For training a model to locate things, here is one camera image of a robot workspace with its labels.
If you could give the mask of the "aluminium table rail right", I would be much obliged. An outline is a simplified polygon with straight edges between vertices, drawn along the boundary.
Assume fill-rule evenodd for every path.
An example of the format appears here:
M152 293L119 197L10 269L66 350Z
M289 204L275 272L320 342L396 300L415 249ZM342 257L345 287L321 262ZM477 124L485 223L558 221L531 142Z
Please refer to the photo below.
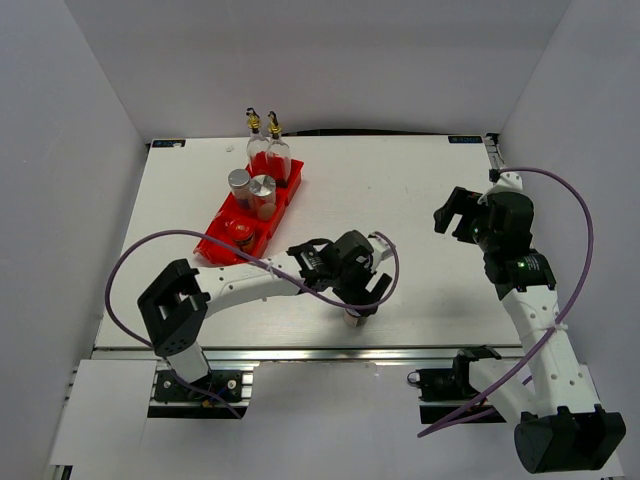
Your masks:
M506 167L506 163L501 153L499 134L487 133L483 137L483 142L487 151L491 168L496 170L504 169Z

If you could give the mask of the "dark sauce bottle gold pourer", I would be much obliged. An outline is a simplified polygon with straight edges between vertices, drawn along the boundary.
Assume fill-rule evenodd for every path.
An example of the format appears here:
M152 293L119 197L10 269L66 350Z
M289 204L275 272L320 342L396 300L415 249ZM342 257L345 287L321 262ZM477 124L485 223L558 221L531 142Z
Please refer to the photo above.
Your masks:
M276 186L286 188L291 175L291 152L289 145L282 139L282 127L274 111L268 113L270 135L269 146L266 151L269 175L275 180Z

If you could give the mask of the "clear bottle gold pourer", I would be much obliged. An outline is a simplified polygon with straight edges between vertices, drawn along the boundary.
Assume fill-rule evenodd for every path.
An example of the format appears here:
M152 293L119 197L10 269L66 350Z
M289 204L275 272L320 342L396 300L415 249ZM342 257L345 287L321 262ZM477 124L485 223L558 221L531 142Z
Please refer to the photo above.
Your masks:
M269 140L261 132L260 116L252 107L246 109L246 116L247 125L250 130L246 153L251 173L253 176L269 175L270 170L266 156Z

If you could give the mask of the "aluminium front rail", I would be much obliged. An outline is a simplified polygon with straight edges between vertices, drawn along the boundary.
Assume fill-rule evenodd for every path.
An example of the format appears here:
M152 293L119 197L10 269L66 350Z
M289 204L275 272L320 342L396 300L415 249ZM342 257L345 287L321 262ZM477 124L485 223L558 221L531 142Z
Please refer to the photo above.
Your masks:
M445 360L453 358L463 347L451 348L296 348L296 349L204 349L209 361L250 362L250 361L419 361ZM503 358L520 358L524 355L521 347L492 347ZM153 360L156 357L147 349L95 349L92 360Z

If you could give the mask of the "blue logo sticker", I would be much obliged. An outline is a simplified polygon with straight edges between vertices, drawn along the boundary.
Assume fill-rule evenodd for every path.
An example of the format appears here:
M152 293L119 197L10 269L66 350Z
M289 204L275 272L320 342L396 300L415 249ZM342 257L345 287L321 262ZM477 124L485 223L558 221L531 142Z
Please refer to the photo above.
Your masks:
M151 143L151 147L158 148L183 148L186 144L185 139L155 139Z
M484 139L478 135L449 135L448 141L450 144L483 144Z

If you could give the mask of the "short white shaker silver lid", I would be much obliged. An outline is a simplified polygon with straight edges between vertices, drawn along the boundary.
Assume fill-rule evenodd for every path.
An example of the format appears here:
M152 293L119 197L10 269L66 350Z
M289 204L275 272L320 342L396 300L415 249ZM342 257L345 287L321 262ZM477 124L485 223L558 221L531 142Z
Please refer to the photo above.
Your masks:
M230 191L238 207L243 210L252 209L250 181L251 175L246 169L235 169L228 175Z

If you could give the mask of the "red lid sauce jar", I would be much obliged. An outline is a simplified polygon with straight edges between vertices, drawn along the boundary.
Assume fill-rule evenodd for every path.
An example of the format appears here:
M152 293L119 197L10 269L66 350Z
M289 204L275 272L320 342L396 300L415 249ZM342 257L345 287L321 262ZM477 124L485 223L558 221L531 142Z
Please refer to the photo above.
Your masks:
M232 244L244 253L254 250L256 233L255 227L243 219L232 220L227 227L227 234Z

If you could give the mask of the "small red label jar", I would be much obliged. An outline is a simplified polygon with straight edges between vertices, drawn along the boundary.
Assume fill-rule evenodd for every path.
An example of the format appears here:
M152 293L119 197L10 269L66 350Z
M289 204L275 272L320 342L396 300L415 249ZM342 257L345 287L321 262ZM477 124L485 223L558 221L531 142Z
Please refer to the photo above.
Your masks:
M362 316L358 312L349 309L344 310L343 319L344 322L352 328L363 327L368 321L367 316Z

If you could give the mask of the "blue logo sticker left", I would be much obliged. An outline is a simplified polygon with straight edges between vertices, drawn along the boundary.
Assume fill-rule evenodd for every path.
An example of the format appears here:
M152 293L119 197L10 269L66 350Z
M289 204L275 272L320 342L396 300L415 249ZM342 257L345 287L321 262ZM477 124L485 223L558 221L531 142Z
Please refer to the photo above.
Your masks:
M186 144L185 139L155 139L151 143L151 147L158 148L183 148Z

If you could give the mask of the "red plastic compartment bin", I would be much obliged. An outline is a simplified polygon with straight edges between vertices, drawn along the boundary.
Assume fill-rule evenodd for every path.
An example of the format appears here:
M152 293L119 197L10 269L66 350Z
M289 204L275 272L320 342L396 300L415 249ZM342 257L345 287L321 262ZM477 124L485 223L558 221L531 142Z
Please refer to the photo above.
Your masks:
M230 225L233 220L240 220L249 226L254 233L253 242L250 243L253 249L248 251L248 254L261 258L297 193L302 181L303 167L302 161L292 160L289 184L286 188L278 187L276 189L276 210L268 221L258 220L253 212L241 208L233 194L229 193L205 231L206 235L219 240L225 246L201 239L193 253L200 255L213 265L229 266L245 263L246 259L230 250L231 247L237 247L230 234Z

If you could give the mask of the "tall white powder shaker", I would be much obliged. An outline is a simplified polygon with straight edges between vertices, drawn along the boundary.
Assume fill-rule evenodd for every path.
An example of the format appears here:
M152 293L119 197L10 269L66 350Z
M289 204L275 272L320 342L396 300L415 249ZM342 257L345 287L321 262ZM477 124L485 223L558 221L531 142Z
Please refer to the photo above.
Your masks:
M275 180L269 175L256 175L249 183L251 206L260 221L268 221L274 215L277 205Z

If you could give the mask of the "blue logo sticker right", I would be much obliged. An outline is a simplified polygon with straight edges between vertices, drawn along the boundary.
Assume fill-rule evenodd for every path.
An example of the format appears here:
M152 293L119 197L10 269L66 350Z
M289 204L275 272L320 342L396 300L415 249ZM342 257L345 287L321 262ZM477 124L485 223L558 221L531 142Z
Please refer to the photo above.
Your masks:
M449 135L448 141L450 144L483 144L484 139L478 135Z

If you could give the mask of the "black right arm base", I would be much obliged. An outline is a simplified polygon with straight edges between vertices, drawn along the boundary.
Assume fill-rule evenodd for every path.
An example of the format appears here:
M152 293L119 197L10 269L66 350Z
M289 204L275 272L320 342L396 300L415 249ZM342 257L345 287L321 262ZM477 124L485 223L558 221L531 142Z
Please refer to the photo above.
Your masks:
M418 390L420 421L423 425L435 423L478 394L470 387L459 386L452 368L414 370L406 380Z

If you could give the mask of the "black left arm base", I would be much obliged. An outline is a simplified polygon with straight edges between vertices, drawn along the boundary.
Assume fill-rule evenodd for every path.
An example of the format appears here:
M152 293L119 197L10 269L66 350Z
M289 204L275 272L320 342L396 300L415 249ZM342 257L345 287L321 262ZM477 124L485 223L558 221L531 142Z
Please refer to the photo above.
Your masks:
M251 398L256 364L213 363L203 379L187 384L167 364L155 371L147 409L151 419L240 420Z

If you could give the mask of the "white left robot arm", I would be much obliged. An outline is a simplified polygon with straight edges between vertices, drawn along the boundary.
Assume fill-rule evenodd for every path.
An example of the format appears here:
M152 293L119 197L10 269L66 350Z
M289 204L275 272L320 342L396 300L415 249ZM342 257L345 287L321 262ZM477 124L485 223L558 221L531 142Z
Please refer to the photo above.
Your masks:
M379 233L348 231L337 240L312 239L265 259L197 269L185 259L170 262L137 300L154 353L177 375L177 387L199 399L211 387L211 369L198 343L205 319L271 297L334 294L332 304L360 319L376 313L397 284L379 274L398 257Z

